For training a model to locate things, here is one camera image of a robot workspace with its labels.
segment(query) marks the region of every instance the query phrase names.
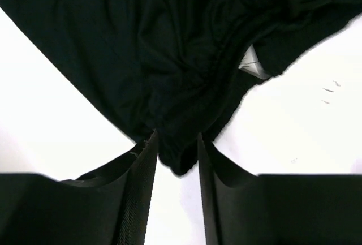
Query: white surface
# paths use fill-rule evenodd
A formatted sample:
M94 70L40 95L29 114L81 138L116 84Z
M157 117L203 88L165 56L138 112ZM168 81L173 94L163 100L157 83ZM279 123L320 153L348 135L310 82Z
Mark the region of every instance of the white surface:
M361 173L360 44L362 18L252 88L217 148L254 174Z
M0 171L77 178L133 146L1 10L0 33ZM359 172L361 37L359 19L251 89L217 148L255 174ZM205 244L197 167L157 164L146 245L161 244Z

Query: black cloth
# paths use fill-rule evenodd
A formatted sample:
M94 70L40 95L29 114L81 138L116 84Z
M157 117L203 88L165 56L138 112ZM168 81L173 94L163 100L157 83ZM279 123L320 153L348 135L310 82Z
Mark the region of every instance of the black cloth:
M361 175L259 175L199 136L207 245L362 244Z
M337 5L353 11L340 19ZM335 31L321 18L332 13L343 27L361 0L0 0L0 7L134 141L157 129L160 160L183 175L197 161L197 134L215 138L261 83L238 71L250 45L263 55L263 38L299 37L296 29L318 25L309 31L316 38L291 37L296 48L283 69Z
M143 245L157 152L154 133L77 180L0 174L0 244Z

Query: black fabric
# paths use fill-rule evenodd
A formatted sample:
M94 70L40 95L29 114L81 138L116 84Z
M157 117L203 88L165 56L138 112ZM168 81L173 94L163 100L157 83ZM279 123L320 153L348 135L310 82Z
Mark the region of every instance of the black fabric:
M78 180L0 174L1 245L143 245L158 136Z
M336 5L348 10L339 18ZM292 57L340 29L360 0L0 0L69 81L133 140L157 129L176 175L196 162L197 134L216 137L250 87L238 65L251 44L297 29ZM333 14L331 24L324 25ZM276 45L268 47L266 55ZM275 61L266 70L273 71Z
M259 175L199 135L207 245L362 244L361 175Z

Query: wrinkled fabric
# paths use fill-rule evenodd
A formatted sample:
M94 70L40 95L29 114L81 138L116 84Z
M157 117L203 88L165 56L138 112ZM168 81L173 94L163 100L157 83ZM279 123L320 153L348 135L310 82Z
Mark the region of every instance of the wrinkled fabric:
M336 14L336 5L358 13L361 0L0 0L113 124L134 141L156 129L160 160L176 175L196 163L198 133L214 139L261 83L238 70L248 47L258 53L258 42L283 35L299 46L298 31ZM351 18L336 20L342 27ZM294 55L330 35L328 27Z

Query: white label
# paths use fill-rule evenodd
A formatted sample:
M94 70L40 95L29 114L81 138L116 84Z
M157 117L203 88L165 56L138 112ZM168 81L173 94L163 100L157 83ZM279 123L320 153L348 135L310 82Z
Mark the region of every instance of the white label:
M239 65L239 70L264 80L270 77L262 68L253 45L246 51L245 56Z

